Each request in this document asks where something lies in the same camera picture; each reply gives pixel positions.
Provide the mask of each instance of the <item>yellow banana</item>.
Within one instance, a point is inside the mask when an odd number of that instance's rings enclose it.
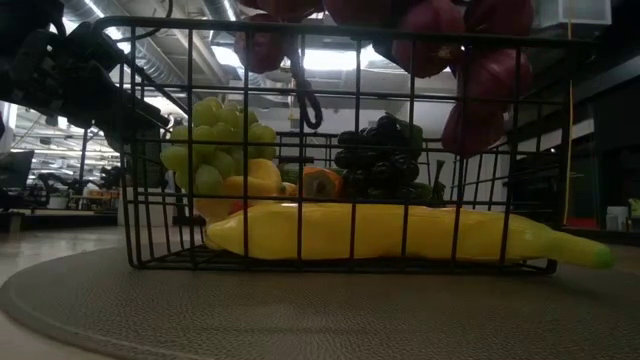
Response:
[[[249,256],[260,259],[295,259],[297,256],[297,204],[264,204],[248,210]],[[446,260],[451,257],[455,209],[409,207],[407,256]],[[355,257],[401,255],[403,206],[357,205]],[[504,215],[462,210],[457,259],[497,261]],[[607,268],[613,263],[608,247],[595,241],[556,232],[549,227],[511,215],[506,258],[509,262],[549,258],[570,264]],[[344,259],[349,256],[350,204],[304,204],[302,258]],[[243,214],[238,213],[207,228],[210,247],[243,254]]]

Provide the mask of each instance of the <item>green grapes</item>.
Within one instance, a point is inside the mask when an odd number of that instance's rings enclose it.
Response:
[[[219,195],[223,190],[222,176],[210,165],[202,165],[195,175],[198,195]]]
[[[216,111],[215,116],[218,122],[229,125],[234,130],[242,127],[242,119],[237,110],[224,108]]]
[[[276,157],[277,153],[278,153],[278,149],[276,149],[275,146],[263,147],[259,158],[273,160]]]
[[[210,104],[211,106],[213,106],[213,109],[216,111],[222,109],[222,103],[220,102],[220,100],[218,100],[217,97],[209,96],[208,98],[202,100],[202,102],[206,102]]]
[[[186,171],[179,171],[175,174],[176,185],[182,188],[184,191],[189,191],[189,173]]]
[[[195,141],[216,141],[216,131],[209,126],[198,126],[193,130],[193,140]],[[193,148],[203,158],[216,150],[215,145],[195,144]]]
[[[242,109],[240,109],[240,105],[238,105],[237,103],[234,102],[228,102],[226,104],[224,104],[224,108],[225,110],[232,110],[235,112],[241,112]]]
[[[265,125],[255,123],[249,128],[249,142],[273,143],[277,139],[276,132]],[[249,158],[263,158],[272,160],[275,157],[275,148],[272,146],[250,146]]]
[[[256,115],[255,111],[249,111],[249,126],[258,123],[258,115]]]
[[[189,138],[189,128],[184,125],[179,125],[173,128],[171,131],[171,140],[187,140]]]
[[[189,149],[184,146],[169,146],[160,153],[160,160],[169,170],[186,172],[189,166]],[[193,169],[196,169],[199,164],[199,157],[193,156]]]
[[[229,125],[226,125],[223,123],[217,123],[212,129],[215,132],[214,139],[216,141],[233,141],[234,140],[233,129]],[[217,145],[217,148],[220,150],[226,150],[229,147],[230,147],[229,145]]]
[[[213,126],[217,122],[216,109],[210,102],[200,101],[193,105],[193,126]]]
[[[225,152],[222,152],[222,151],[213,152],[207,157],[205,163],[207,165],[211,165],[215,167],[223,179],[226,179],[229,176],[235,175],[235,172],[236,172],[235,161],[229,154]]]
[[[233,149],[229,151],[229,155],[235,163],[236,175],[244,175],[244,153],[241,149]]]

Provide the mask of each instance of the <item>round mat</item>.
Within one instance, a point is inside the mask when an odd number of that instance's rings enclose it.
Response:
[[[640,277],[136,271],[124,249],[25,269],[18,322],[125,359],[637,359]]]

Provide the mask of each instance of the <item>white column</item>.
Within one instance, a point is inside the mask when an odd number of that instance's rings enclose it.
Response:
[[[0,139],[0,153],[11,150],[13,134],[16,127],[16,117],[18,116],[18,106],[8,102],[0,101],[0,114],[4,123],[4,135]]]

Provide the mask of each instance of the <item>floor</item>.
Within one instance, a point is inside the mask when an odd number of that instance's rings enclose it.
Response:
[[[0,235],[0,283],[13,273],[42,261],[122,245],[123,235],[118,228],[24,232],[17,237]],[[640,275],[640,248],[617,246],[613,249],[618,270]],[[1,312],[0,333],[0,354],[6,359],[108,359],[34,334]]]

